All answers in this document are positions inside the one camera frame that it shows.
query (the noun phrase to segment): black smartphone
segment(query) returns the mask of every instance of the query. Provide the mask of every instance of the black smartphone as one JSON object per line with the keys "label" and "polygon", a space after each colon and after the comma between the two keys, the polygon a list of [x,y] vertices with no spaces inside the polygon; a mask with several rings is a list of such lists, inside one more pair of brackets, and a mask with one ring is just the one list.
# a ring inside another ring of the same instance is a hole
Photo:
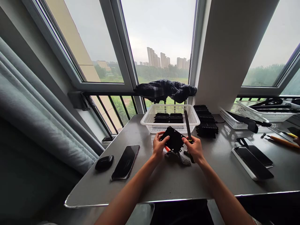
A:
{"label": "black smartphone", "polygon": [[273,178],[273,174],[245,147],[235,147],[235,152],[259,180]]}
{"label": "black smartphone", "polygon": [[112,181],[118,179],[127,179],[129,177],[139,149],[140,149],[139,145],[128,145],[125,148],[115,168],[115,171],[112,174],[111,177]]}
{"label": "black smartphone", "polygon": [[272,165],[273,162],[259,150],[248,138],[241,137],[237,138],[240,145],[246,147],[264,166]]}

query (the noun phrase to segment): plaid shirt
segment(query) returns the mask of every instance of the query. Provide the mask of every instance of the plaid shirt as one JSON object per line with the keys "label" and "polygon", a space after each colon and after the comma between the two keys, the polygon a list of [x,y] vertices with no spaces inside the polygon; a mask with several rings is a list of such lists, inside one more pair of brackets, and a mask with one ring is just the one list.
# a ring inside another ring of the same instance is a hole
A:
{"label": "plaid shirt", "polygon": [[194,96],[197,88],[177,81],[160,79],[150,83],[139,84],[134,91],[154,103],[159,103],[161,100],[166,101],[168,96],[177,103],[182,103],[189,96]]}

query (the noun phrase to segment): white plastic basket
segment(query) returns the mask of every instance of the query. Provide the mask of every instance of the white plastic basket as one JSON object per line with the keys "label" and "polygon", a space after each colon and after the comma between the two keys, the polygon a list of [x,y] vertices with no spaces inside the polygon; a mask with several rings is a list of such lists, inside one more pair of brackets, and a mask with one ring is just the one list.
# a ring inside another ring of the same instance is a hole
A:
{"label": "white plastic basket", "polygon": [[[297,105],[297,104],[294,104],[294,103],[291,103],[291,102],[283,101],[283,104],[288,104],[288,105],[291,106],[291,108],[294,108],[294,109],[300,109],[300,105]],[[293,115],[293,117],[300,120],[300,113],[297,113],[296,115]]]}
{"label": "white plastic basket", "polygon": [[[236,130],[242,130],[242,129],[248,129],[248,124],[242,123],[234,119],[232,116],[230,116],[223,108],[219,107],[220,110],[220,116],[233,128]],[[238,104],[233,104],[231,107],[230,112],[233,112],[235,114],[238,114],[242,117],[248,117],[253,120],[261,121],[261,122],[269,122],[267,119],[256,115],[255,113],[250,113],[249,115],[244,115],[245,108]]]}
{"label": "white plastic basket", "polygon": [[[185,123],[184,111],[187,111],[188,122],[190,125],[191,132],[200,124],[200,120],[191,105],[162,105],[154,104],[151,105],[146,114],[141,120],[141,124],[145,125],[150,133],[157,133],[160,131],[165,131],[169,126],[177,130],[179,133],[187,133],[187,125]],[[157,113],[182,113],[183,123],[154,123],[154,117]]]}
{"label": "white plastic basket", "polygon": [[296,115],[296,113],[292,112],[258,112],[255,109],[250,108],[249,106],[255,105],[257,103],[260,103],[263,101],[237,101],[237,104],[241,106],[245,106],[248,110],[248,112],[253,112],[265,119],[267,119],[270,122],[283,122],[290,118],[293,115]]}

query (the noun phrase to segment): yellow handle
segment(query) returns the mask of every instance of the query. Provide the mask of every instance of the yellow handle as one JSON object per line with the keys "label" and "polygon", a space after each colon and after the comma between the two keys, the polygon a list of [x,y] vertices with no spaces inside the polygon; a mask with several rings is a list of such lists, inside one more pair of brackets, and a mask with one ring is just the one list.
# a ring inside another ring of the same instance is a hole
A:
{"label": "yellow handle", "polygon": [[292,133],[287,133],[287,135],[293,137],[293,138],[297,138],[298,136],[296,136],[295,134],[292,134]]}
{"label": "yellow handle", "polygon": [[278,142],[278,143],[282,143],[282,144],[284,144],[284,145],[286,145],[286,146],[288,146],[288,147],[295,147],[295,148],[299,148],[299,149],[300,149],[299,145],[293,144],[293,143],[288,142],[288,141],[286,141],[286,140],[283,140],[283,139],[281,139],[281,138],[274,137],[274,136],[271,136],[270,138],[271,138],[272,140],[274,140],[274,141],[276,141],[276,142]]}

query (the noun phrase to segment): human hand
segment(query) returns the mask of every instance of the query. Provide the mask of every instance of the human hand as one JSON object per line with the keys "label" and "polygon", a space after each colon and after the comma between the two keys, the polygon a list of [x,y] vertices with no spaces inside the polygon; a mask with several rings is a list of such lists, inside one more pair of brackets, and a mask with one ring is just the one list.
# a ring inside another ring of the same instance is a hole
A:
{"label": "human hand", "polygon": [[295,138],[293,141],[296,142],[300,146],[300,139],[298,137]]}
{"label": "human hand", "polygon": [[152,155],[159,161],[163,158],[163,148],[165,147],[165,143],[170,139],[170,136],[166,136],[162,141],[160,141],[160,137],[163,133],[164,131],[158,132],[153,140]]}
{"label": "human hand", "polygon": [[187,146],[188,152],[193,156],[194,161],[199,163],[204,160],[203,152],[202,152],[202,144],[200,139],[191,136],[193,140],[193,144],[188,141],[188,137],[183,137],[182,141]]}

